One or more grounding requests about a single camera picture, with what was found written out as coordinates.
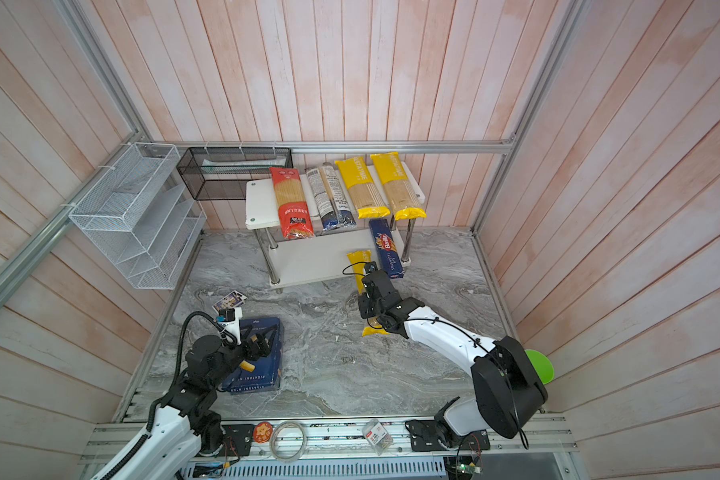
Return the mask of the clear blue spaghetti bag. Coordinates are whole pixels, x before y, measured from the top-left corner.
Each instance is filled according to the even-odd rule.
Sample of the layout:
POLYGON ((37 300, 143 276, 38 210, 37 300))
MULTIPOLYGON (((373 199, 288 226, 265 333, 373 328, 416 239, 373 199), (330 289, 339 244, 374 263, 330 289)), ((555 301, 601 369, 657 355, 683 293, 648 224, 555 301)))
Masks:
POLYGON ((306 177, 312 189, 322 229, 334 231, 355 228, 356 221, 342 190, 337 170, 330 165, 321 165, 308 170, 306 177))

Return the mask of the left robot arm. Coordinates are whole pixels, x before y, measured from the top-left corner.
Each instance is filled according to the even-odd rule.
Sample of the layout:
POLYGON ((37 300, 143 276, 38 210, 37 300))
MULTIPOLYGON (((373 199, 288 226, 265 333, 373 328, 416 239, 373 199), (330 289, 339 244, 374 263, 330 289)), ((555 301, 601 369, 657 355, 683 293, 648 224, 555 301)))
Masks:
POLYGON ((234 371, 251 370, 269 356, 279 336, 272 326, 240 343, 217 335, 194 342, 187 366, 168 391, 150 406, 139 433, 98 473, 96 479, 180 479, 196 456, 215 456, 224 448, 221 416, 212 410, 219 389, 234 371))

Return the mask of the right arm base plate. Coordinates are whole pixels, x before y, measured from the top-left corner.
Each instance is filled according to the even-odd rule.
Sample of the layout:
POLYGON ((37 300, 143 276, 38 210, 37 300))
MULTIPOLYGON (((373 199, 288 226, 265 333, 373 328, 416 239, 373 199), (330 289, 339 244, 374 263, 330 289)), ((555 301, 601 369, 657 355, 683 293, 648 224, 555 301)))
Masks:
POLYGON ((404 422, 414 452, 435 452, 452 449, 470 449, 475 452, 491 448, 486 431, 457 435, 437 420, 412 419, 404 422))

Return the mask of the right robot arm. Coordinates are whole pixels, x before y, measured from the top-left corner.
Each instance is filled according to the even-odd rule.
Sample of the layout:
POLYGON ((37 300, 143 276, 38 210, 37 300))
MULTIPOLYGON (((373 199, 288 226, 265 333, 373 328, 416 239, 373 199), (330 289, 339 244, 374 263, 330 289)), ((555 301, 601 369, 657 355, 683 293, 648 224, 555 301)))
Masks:
POLYGON ((424 302, 402 297, 383 270, 368 270, 361 282, 358 307, 363 319, 374 318, 387 333, 431 348, 471 378, 474 393, 449 401, 426 424, 422 437, 447 448, 483 430, 527 440, 523 428, 546 403, 548 392, 518 340, 480 336, 424 302))

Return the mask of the yellow Pastatime spaghetti bag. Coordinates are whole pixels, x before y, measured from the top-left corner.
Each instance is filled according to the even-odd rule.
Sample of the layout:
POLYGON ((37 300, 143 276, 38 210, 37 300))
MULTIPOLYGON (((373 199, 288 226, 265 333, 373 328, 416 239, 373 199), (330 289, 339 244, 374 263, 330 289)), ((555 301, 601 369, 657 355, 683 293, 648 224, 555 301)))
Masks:
POLYGON ((335 165, 360 219, 384 218, 391 214, 370 175, 364 157, 336 160, 335 165))
POLYGON ((426 218, 427 213, 412 188, 397 152, 371 154, 392 214, 397 221, 426 218))
MULTIPOLYGON (((346 267, 342 273, 349 275, 348 270, 351 270, 351 275, 356 281, 358 296, 362 296, 365 293, 365 287, 362 282, 362 278, 366 275, 365 269, 372 263, 372 256, 370 250, 358 250, 347 254, 350 265, 346 267)), ((373 317, 367 320, 367 325, 362 331, 362 336, 367 337, 371 335, 388 335, 388 332, 383 329, 378 320, 373 317)))

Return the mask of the blue Barilla spaghetti box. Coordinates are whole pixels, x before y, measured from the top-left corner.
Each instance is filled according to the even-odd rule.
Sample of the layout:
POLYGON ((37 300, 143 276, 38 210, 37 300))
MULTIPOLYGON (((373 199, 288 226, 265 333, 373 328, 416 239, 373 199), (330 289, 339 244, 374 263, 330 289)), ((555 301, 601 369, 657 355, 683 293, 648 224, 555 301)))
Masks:
POLYGON ((376 247, 380 268, 391 279, 403 278, 404 267, 397 252, 397 247, 385 219, 372 219, 368 222, 373 241, 376 247))

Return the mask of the red spaghetti bag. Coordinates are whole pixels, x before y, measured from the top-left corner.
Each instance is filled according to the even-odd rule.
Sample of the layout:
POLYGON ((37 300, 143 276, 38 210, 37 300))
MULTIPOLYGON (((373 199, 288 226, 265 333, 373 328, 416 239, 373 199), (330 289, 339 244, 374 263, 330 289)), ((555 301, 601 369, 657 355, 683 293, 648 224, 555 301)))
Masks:
POLYGON ((270 174, 282 235, 287 240, 312 238, 314 229, 298 170, 271 167, 270 174))

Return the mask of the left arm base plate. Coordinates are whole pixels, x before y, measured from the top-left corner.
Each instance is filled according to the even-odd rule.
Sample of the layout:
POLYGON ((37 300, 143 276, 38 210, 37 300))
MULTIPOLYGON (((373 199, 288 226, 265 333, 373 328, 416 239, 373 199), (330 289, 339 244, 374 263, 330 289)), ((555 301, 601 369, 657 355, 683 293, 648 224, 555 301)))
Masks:
POLYGON ((214 424, 201 435, 200 456, 247 457, 253 442, 253 424, 214 424))

